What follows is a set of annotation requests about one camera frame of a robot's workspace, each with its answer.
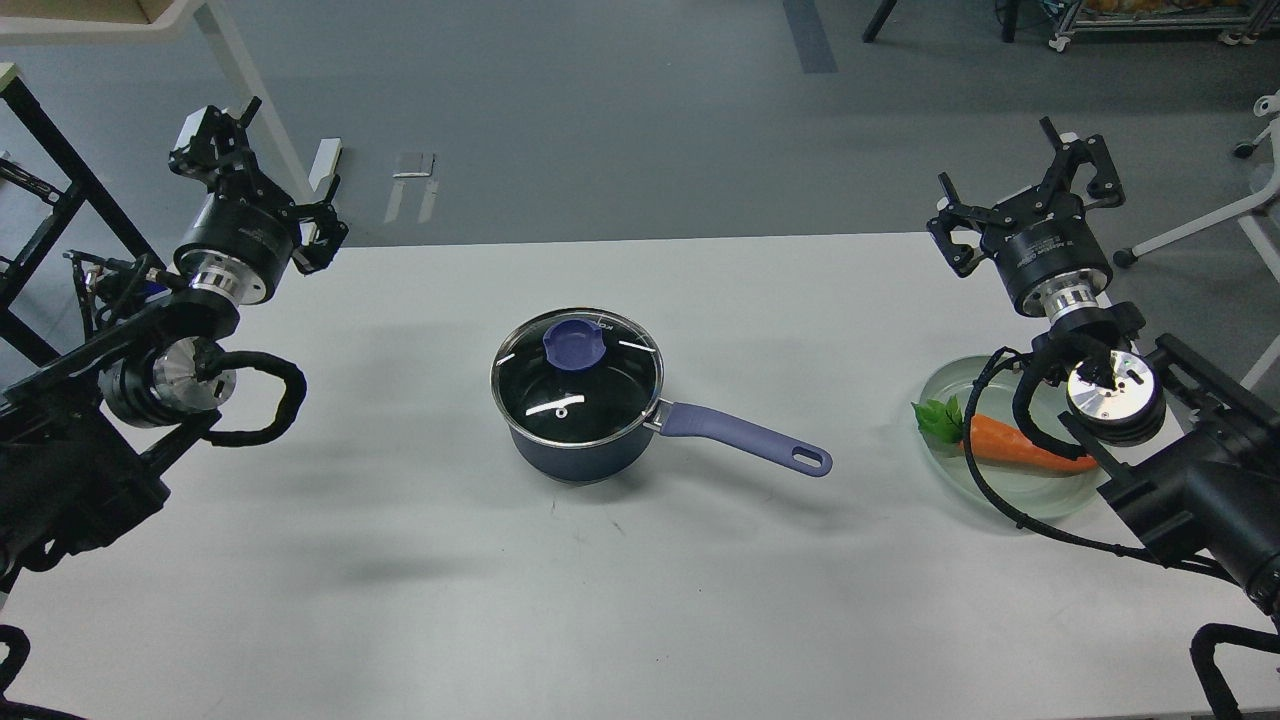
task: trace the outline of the silver metal joint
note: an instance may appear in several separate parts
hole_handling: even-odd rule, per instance
[[[196,340],[179,340],[151,365],[151,395],[178,413],[214,410],[236,389],[236,370],[223,370],[207,380],[196,378]]]
[[[675,405],[675,402],[659,397],[658,398],[658,405],[653,409],[653,411],[645,419],[644,427],[649,428],[650,430],[653,430],[655,433],[660,433],[662,432],[662,424],[667,421],[667,415],[671,414],[672,405]]]
[[[216,292],[236,305],[256,305],[266,297],[266,283],[262,278],[230,255],[193,250],[182,260],[183,265],[191,260],[196,261],[196,270],[188,283],[195,290]]]
[[[1082,307],[1097,307],[1098,293],[1107,278],[1097,270],[1079,270],[1055,275],[1038,286],[1023,301],[1030,316],[1048,318],[1050,324]]]
[[[1071,406],[1098,425],[1123,425],[1147,413],[1160,391],[1156,373],[1142,357],[1124,350],[1111,351],[1115,389],[1096,386],[1080,377],[1080,365],[1066,379]]]

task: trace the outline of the blue lid knob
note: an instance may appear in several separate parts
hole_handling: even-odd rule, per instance
[[[600,325],[577,318],[561,320],[547,328],[543,347],[547,348],[547,361],[552,366],[571,373],[586,370],[604,357]]]

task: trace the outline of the green leaves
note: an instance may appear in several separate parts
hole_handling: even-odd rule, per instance
[[[925,436],[934,437],[947,445],[960,442],[964,434],[961,428],[964,415],[960,413],[960,400],[951,396],[950,400],[927,400],[924,405],[911,404],[915,409],[915,423]]]

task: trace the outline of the navy blue pot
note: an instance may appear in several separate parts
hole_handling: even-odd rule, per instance
[[[631,320],[590,307],[539,315],[498,348],[494,401],[516,448],[534,468],[571,483],[607,478],[635,462],[653,434],[705,437],[820,477],[831,455],[709,407],[669,402],[662,354]]]

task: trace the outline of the metal cart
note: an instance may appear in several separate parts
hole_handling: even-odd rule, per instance
[[[1100,13],[1085,8],[1083,0],[1059,5],[1053,38],[1048,45],[1064,53],[1075,33],[1108,29],[1220,29],[1217,38],[1225,45],[1252,45],[1275,19],[1280,0],[1258,0],[1248,5],[1203,8],[1194,12],[1134,14]]]

